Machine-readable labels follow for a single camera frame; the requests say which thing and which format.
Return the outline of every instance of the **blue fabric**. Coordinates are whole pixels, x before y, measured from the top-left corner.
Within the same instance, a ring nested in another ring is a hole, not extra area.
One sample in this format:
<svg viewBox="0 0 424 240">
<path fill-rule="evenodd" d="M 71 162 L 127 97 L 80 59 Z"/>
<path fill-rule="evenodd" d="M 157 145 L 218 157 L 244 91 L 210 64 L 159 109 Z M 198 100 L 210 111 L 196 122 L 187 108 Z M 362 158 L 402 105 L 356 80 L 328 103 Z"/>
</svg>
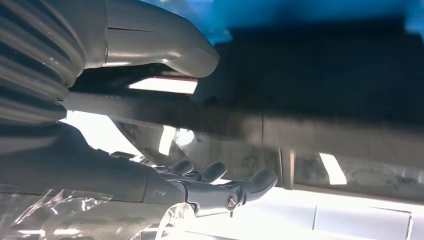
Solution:
<svg viewBox="0 0 424 240">
<path fill-rule="evenodd" d="M 405 17 L 424 33 L 424 0 L 142 0 L 189 19 L 211 43 L 230 41 L 228 29 L 284 29 L 326 22 Z"/>
</svg>

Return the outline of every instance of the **black metal bar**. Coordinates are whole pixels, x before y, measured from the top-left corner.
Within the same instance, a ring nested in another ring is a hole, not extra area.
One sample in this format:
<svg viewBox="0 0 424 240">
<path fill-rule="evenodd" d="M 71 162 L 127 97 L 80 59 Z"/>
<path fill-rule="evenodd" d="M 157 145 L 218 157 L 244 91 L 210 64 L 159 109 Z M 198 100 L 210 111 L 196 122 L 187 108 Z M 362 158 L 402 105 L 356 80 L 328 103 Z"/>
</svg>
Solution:
<svg viewBox="0 0 424 240">
<path fill-rule="evenodd" d="M 122 122 L 150 122 L 296 151 L 329 153 L 424 169 L 421 129 L 308 119 L 268 111 L 202 107 L 184 95 L 114 95 L 73 92 L 69 110 L 107 115 Z"/>
</svg>

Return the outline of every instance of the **gray panel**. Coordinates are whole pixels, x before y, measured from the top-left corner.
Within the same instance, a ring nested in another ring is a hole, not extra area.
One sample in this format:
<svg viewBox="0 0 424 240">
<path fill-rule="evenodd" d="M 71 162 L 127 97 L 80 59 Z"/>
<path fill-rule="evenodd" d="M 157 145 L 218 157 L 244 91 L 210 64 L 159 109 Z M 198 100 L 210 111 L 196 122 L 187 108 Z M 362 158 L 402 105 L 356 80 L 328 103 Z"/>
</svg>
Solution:
<svg viewBox="0 0 424 240">
<path fill-rule="evenodd" d="M 319 205 L 314 229 L 360 238 L 405 240 L 410 213 L 387 209 Z"/>
<path fill-rule="evenodd" d="M 424 239 L 424 214 L 414 214 L 414 212 L 412 214 L 412 227 L 409 240 L 422 240 Z"/>
</svg>

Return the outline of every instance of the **metal bolt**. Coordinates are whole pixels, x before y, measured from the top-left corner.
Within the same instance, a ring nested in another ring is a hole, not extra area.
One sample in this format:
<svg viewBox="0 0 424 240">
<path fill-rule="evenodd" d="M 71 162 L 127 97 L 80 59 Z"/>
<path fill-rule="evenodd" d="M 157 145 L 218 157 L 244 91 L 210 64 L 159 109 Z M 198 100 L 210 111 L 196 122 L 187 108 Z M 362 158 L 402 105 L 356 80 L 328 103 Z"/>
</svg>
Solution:
<svg viewBox="0 0 424 240">
<path fill-rule="evenodd" d="M 234 210 L 237 207 L 237 202 L 238 202 L 237 196 L 234 195 L 234 194 L 231 194 L 228 197 L 227 209 L 230 210 L 230 211 Z"/>
</svg>

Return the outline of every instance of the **curved gray tube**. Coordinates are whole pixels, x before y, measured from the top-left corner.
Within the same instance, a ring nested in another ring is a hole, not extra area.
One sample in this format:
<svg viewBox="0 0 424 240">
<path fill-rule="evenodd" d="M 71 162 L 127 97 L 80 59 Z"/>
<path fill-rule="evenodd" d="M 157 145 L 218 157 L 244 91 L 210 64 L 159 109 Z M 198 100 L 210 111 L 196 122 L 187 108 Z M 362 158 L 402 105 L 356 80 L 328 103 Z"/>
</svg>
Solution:
<svg viewBox="0 0 424 240">
<path fill-rule="evenodd" d="M 202 78 L 219 56 L 187 19 L 139 0 L 47 0 L 79 35 L 85 68 L 163 63 Z"/>
</svg>

